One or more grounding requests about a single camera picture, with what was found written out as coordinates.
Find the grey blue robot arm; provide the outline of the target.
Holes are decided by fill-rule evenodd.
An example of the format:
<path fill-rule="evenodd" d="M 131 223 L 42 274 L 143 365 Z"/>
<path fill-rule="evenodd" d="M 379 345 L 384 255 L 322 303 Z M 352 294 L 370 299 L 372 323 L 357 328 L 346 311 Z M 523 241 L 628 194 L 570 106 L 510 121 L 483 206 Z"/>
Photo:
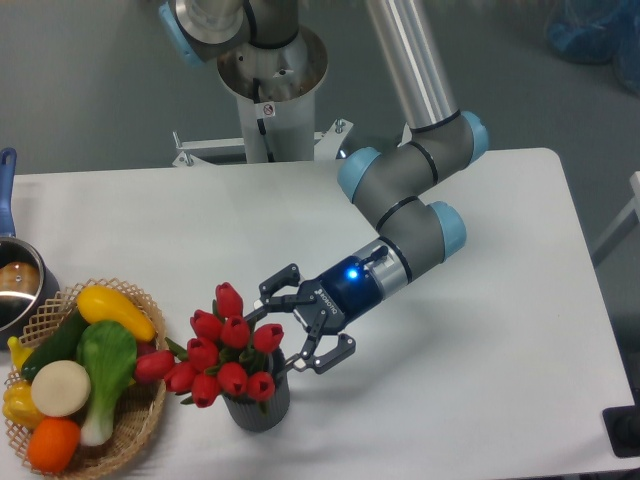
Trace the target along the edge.
<path fill-rule="evenodd" d="M 338 182 L 377 238 L 311 280 L 290 265 L 264 281 L 252 312 L 290 312 L 307 338 L 286 368 L 323 373 L 350 356 L 346 326 L 459 251 L 466 228 L 451 206 L 421 195 L 467 168 L 488 148 L 480 119 L 458 108 L 422 4 L 366 5 L 410 131 L 381 153 L 347 157 Z M 315 92 L 328 58 L 322 41 L 299 21 L 294 1 L 167 1 L 161 22 L 183 59 L 215 61 L 235 96 L 250 163 L 310 161 Z"/>

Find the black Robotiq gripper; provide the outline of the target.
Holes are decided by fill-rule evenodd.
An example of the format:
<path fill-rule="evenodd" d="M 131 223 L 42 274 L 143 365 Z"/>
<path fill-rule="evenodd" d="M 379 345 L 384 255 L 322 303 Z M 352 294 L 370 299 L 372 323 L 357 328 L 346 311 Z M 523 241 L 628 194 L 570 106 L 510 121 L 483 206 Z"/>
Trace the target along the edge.
<path fill-rule="evenodd" d="M 380 287 L 363 259 L 349 256 L 318 277 L 302 283 L 299 267 L 291 263 L 258 286 L 260 297 L 247 321 L 259 321 L 269 313 L 292 313 L 315 335 L 337 335 L 349 323 L 377 306 L 383 299 Z M 284 287 L 299 287 L 298 293 L 278 295 Z M 301 351 L 285 361 L 285 372 L 312 370 L 321 375 L 346 360 L 356 351 L 356 341 L 346 333 L 337 336 L 337 344 L 317 355 L 320 337 L 308 336 Z"/>

